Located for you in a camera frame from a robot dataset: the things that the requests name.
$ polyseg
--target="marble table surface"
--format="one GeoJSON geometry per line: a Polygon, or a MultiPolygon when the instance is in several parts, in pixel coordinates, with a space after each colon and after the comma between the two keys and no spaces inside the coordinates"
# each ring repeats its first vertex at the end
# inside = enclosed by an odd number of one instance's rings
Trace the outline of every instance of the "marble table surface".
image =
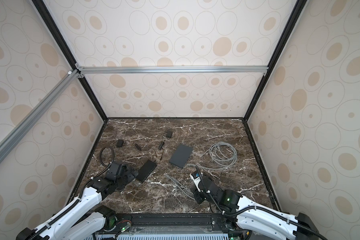
{"type": "MultiPolygon", "coordinates": [[[[233,189],[259,204],[272,208],[268,191],[264,185],[251,145],[240,119],[110,119],[106,125],[94,155],[86,169],[79,189],[90,177],[104,167],[99,162],[102,147],[111,145],[115,149],[115,160],[123,161],[139,169],[147,159],[155,160],[155,152],[149,148],[142,151],[133,144],[150,146],[157,153],[157,167],[144,183],[134,180],[122,192],[109,195],[101,204],[117,213],[208,213],[207,202],[197,204],[188,198],[164,174],[176,178],[190,189],[193,185],[189,174],[195,171],[192,166],[183,169],[168,161],[176,147],[182,143],[193,147],[188,160],[190,164],[217,168],[209,154],[201,156],[209,147],[219,141],[232,144],[238,155],[236,164],[224,170],[207,171],[215,183],[224,189],[233,189]],[[173,131],[171,139],[165,139],[164,150],[158,150],[167,129],[173,131]],[[124,147],[116,148],[118,139],[125,141],[124,147]]],[[[103,152],[103,160],[110,162],[110,151],[103,152]]]]}

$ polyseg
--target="gray cable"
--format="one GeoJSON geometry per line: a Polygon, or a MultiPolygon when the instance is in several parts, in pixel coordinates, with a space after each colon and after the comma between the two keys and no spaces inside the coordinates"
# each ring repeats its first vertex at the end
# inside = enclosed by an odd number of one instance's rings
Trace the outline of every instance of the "gray cable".
{"type": "Polygon", "coordinates": [[[217,164],[223,166],[223,167],[219,167],[219,168],[210,168],[210,167],[203,167],[203,166],[200,166],[200,165],[197,165],[197,164],[187,164],[188,166],[198,166],[198,167],[201,167],[203,169],[207,169],[207,170],[222,170],[222,169],[226,169],[230,166],[233,166],[235,165],[236,161],[237,161],[237,151],[236,149],[234,148],[234,146],[232,146],[231,144],[227,143],[227,142],[217,142],[215,144],[213,144],[207,151],[205,151],[200,157],[202,157],[204,154],[206,154],[207,152],[209,152],[209,156],[211,156],[212,160],[214,162],[216,162],[217,164]],[[233,155],[232,157],[227,157],[225,156],[222,152],[221,152],[221,149],[220,147],[221,146],[227,146],[228,148],[231,149],[233,155]]]}
{"type": "Polygon", "coordinates": [[[168,174],[164,174],[169,180],[173,181],[173,183],[189,198],[193,199],[192,197],[193,193],[188,190],[184,185],[182,185],[177,179],[169,176],[168,174]]]}

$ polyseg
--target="patterned wall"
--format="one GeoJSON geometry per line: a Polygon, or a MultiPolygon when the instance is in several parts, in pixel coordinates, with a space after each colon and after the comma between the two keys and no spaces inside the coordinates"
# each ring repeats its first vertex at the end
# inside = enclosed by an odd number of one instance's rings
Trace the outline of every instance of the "patterned wall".
{"type": "Polygon", "coordinates": [[[45,0],[82,66],[267,65],[296,0],[45,0]]]}
{"type": "Polygon", "coordinates": [[[74,80],[0,164],[0,240],[63,208],[101,126],[74,80]]]}
{"type": "Polygon", "coordinates": [[[360,240],[360,1],[309,3],[249,123],[283,210],[360,240]]]}
{"type": "Polygon", "coordinates": [[[108,117],[242,117],[263,74],[86,76],[108,117]]]}
{"type": "Polygon", "coordinates": [[[0,0],[0,142],[66,75],[67,65],[25,0],[0,0]]]}

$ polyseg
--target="gray rectangular device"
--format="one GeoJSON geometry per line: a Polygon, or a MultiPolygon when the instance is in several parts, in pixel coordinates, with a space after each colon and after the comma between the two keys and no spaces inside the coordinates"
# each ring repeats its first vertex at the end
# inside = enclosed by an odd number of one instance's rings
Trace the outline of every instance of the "gray rectangular device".
{"type": "Polygon", "coordinates": [[[192,147],[180,144],[175,153],[171,156],[169,163],[176,167],[183,168],[185,163],[188,161],[189,156],[191,156],[192,150],[192,147]]]}

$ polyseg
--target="white arm segment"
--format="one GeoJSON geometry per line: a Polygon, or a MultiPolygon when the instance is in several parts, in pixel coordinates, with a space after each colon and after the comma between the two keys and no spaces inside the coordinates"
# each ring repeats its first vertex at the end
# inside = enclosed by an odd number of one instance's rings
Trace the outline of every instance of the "white arm segment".
{"type": "MultiPolygon", "coordinates": [[[[40,233],[40,236],[45,237],[48,235],[49,240],[60,240],[63,235],[93,206],[101,202],[101,193],[97,193],[97,190],[93,187],[87,187],[84,189],[81,202],[79,202],[72,210],[66,215],[55,222],[49,229],[40,233]]],[[[60,213],[64,212],[69,206],[71,206],[78,197],[75,197],[65,208],[61,209],[56,215],[48,219],[46,222],[38,225],[36,228],[40,229],[47,225],[48,222],[57,217],[60,213]]]]}
{"type": "MultiPolygon", "coordinates": [[[[239,210],[251,205],[267,208],[261,204],[255,203],[254,201],[246,198],[245,196],[240,198],[238,203],[239,210]]],[[[276,214],[282,215],[285,218],[288,218],[290,221],[298,222],[295,219],[295,215],[285,214],[270,208],[267,209],[276,214]]],[[[237,225],[240,228],[253,230],[267,237],[277,240],[294,240],[296,238],[296,236],[293,235],[293,231],[297,230],[297,227],[295,225],[288,224],[280,218],[277,218],[262,210],[251,209],[238,215],[236,218],[237,225]]]]}
{"type": "Polygon", "coordinates": [[[93,212],[89,217],[74,225],[61,240],[83,240],[92,233],[104,227],[106,218],[99,212],[93,212]]]}

